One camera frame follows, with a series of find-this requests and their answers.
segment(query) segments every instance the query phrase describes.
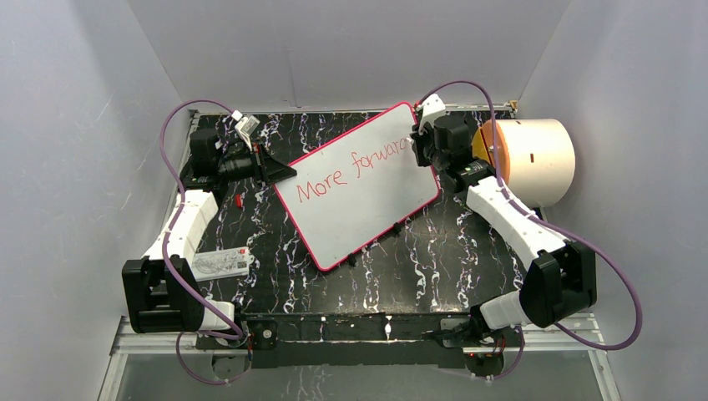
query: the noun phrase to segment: red writing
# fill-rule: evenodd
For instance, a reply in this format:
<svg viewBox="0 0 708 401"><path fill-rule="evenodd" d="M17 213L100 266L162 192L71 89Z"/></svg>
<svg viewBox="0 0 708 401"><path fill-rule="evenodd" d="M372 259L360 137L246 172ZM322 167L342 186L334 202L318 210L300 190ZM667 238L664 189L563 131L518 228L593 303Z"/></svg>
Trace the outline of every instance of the red writing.
<svg viewBox="0 0 708 401"><path fill-rule="evenodd" d="M354 159L354 163L351 163L351 165L357 167L357 178L360 178L362 176L362 168L374 168L374 160L387 160L389 156L398 155L404 149L406 149L406 139L401 138L398 142L394 141L390 144L385 144L382 150L371 155L358 157L356 152L352 152L351 158Z"/></svg>
<svg viewBox="0 0 708 401"><path fill-rule="evenodd" d="M310 181L307 181L307 190L303 190L302 187L298 185L297 196L300 198L300 203L302 203L302 196L305 196L305 200L308 201L313 194L317 197L325 195L332 188L332 185L346 185L346 182L340 180L341 171L337 170L322 181L324 184L318 182L312 185Z"/></svg>

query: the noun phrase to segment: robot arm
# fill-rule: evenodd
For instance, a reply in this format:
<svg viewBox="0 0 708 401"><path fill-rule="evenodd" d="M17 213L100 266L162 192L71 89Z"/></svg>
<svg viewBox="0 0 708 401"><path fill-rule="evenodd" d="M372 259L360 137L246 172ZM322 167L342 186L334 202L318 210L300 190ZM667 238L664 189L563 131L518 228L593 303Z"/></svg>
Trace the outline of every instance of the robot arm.
<svg viewBox="0 0 708 401"><path fill-rule="evenodd" d="M510 205L494 168L473 157L477 122L446 115L436 94L423 101L417 112L420 123L412 127L411 138L418 165L432 165L444 190L460 194L470 210L488 221L527 271L519 291L472 308L469 324L462 327L466 335L479 340L508 326L547 327L595 304L594 253L531 221L535 212L528 207L523 206L525 214L521 214Z"/></svg>
<svg viewBox="0 0 708 401"><path fill-rule="evenodd" d="M196 291L191 271L195 253L209 222L221 207L229 183L253 178L263 185L272 184L297 173L291 167L273 159L267 149L250 140L258 126L254 116L234 112L237 138L225 144L215 129L199 129L190 136L190 159L180 174L185 186L185 207L170 232L168 255L177 272ZM180 198L168 221L177 212ZM162 256L164 234L160 232L154 244L141 259L127 261L122 276L128 303L130 324L135 332L193 332L226 330L212 311L197 302L167 270ZM209 303L233 320L235 305L231 302Z"/></svg>

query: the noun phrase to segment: red whiteboard frame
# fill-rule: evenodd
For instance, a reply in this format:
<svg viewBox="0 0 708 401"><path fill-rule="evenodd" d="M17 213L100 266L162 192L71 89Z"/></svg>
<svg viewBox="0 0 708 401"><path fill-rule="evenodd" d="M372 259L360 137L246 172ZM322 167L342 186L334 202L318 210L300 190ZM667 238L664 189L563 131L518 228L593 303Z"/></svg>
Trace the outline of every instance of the red whiteboard frame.
<svg viewBox="0 0 708 401"><path fill-rule="evenodd" d="M374 117L372 117L372 118L370 118L370 119L364 121L363 123L357 125L356 127L352 128L352 129L349 129L349 130L348 130L347 132L345 132L344 134L337 136L335 139L333 139L333 140L327 142L326 144L324 144L324 145L318 147L317 149L311 150L309 153L306 153L306 154L304 154L303 156L298 157L297 159L293 160L293 161L292 161L290 164L288 164L288 165L289 165L290 167L294 167L294 165L295 165L296 163L298 163L299 161L304 160L305 158L314 155L315 153L317 153L318 150L322 150L322 149L326 148L327 146L329 146L329 145L331 145L331 144L337 142L338 140L344 138L345 136L351 134L352 132L355 132L357 129L360 129L362 126L371 123L371 122L374 121L375 119L377 119L377 118L381 117L382 115L388 113L389 111L391 111L391 110L393 110L393 109L395 109L395 108L401 106L402 104L405 104L406 106L408 106L408 108L411 110L411 115L413 116L413 121L415 122L415 124L417 124L416 113L415 113L415 111L413 110L413 106L411 106L411 104L409 104L408 102L401 102L401 103L399 103L399 104L396 104L396 105L392 106L392 107L389 108L389 109L386 109L386 110L382 111L381 113L375 115ZM397 223L402 223L402 222L404 222L408 217L410 217L410 216L412 216L412 215L418 213L423 207L428 206L431 202L433 202L434 200L436 200L436 199L440 196L440 191L441 191L441 190L440 190L440 184L437 182L437 178L436 178L436 176L435 176L435 170L432 168L432 166L430 167L430 172L431 172L431 174L432 174L432 178L435 180L435 186L437 187L437 193L435 194L435 196L434 196L431 200L428 200L428 201L424 202L424 203L422 204L422 206L418 207L416 210L414 210L414 211L411 212L410 214L406 215L406 216L403 217L401 220L394 222L393 224L397 224ZM347 258L347 256L343 257L343 258L340 259L339 261L334 262L331 266L324 266L324 267L323 267L323 266L320 266L320 263L319 263L319 262L317 261L317 259L312 255L312 251L311 251L311 249L310 249L310 245L307 244L307 240L306 240L305 237L302 235L302 233L301 233L301 231L300 231L300 227L297 225L297 221L295 221L295 217L293 217L292 213L290 212L290 209L287 207L287 204L283 201L283 197L282 197L282 195L281 195L281 192L278 190L277 185L273 185L273 186L276 188L276 194L278 195L278 199L281 200L281 203L283 204L283 207L285 207L285 209L286 209L286 213L288 214L288 216L289 216L290 219L292 220L292 223L295 225L295 229L297 230L298 235L299 235L300 238L302 239L302 242L305 244L305 248L307 248L307 251L310 252L310 257L311 257L312 260L315 262L315 266L317 266L317 268L318 268L321 272L328 272L328 271L332 270L333 268L339 266L343 261L345 261L346 258ZM382 231L382 232L380 232L379 234L377 234L376 236L374 236L371 240L368 240L368 241L364 242L361 246L359 246L357 249L355 249L355 250L352 251L351 253L353 254L353 253L359 252L364 246L367 246L367 245L371 244L371 243L374 242L378 237L380 237L380 236L386 234L387 232L389 232L389 231L393 228L393 224L391 224L391 225L390 225L388 228L386 228L384 231Z"/></svg>

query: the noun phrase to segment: black mount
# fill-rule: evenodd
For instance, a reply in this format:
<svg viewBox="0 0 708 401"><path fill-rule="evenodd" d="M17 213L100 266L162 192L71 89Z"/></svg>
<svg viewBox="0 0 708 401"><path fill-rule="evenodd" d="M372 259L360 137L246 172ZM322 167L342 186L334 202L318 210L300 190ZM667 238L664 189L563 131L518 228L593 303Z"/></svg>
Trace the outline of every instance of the black mount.
<svg viewBox="0 0 708 401"><path fill-rule="evenodd" d="M403 232L403 227L404 225L401 222L393 223L393 227L391 227L391 232L393 232L394 236L400 236Z"/></svg>
<svg viewBox="0 0 708 401"><path fill-rule="evenodd" d="M485 160L472 156L474 119L450 114L426 123L422 133L412 127L413 152L421 167L432 165L440 175L444 190L457 194L481 179L494 176L494 168Z"/></svg>
<svg viewBox="0 0 708 401"><path fill-rule="evenodd" d="M190 287L199 291L187 260L177 256L170 260ZM135 332L199 330L204 306L182 288L164 261L150 261L147 257L127 261L122 275L130 325Z"/></svg>
<svg viewBox="0 0 708 401"><path fill-rule="evenodd" d="M350 253L349 255L346 256L346 263L349 264L351 267L356 267L357 266L357 255Z"/></svg>
<svg viewBox="0 0 708 401"><path fill-rule="evenodd" d="M569 242L531 263L519 294L521 308L539 327L548 327L597 302L595 254Z"/></svg>
<svg viewBox="0 0 708 401"><path fill-rule="evenodd" d="M275 159L260 141L251 143L252 151L240 138L219 146L216 129L198 129L190 136L190 159L180 177L185 189L213 192L221 207L229 183L253 178L271 185L292 178L297 171Z"/></svg>

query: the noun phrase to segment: whiteboard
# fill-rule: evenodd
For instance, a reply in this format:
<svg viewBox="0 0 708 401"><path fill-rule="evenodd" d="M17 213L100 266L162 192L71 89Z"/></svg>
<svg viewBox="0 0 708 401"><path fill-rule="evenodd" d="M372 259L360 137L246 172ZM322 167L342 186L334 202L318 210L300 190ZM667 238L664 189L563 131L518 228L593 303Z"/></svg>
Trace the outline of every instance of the whiteboard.
<svg viewBox="0 0 708 401"><path fill-rule="evenodd" d="M415 122L410 104L393 106L293 161L297 176L276 184L320 270L437 198L432 168L417 166L407 141Z"/></svg>

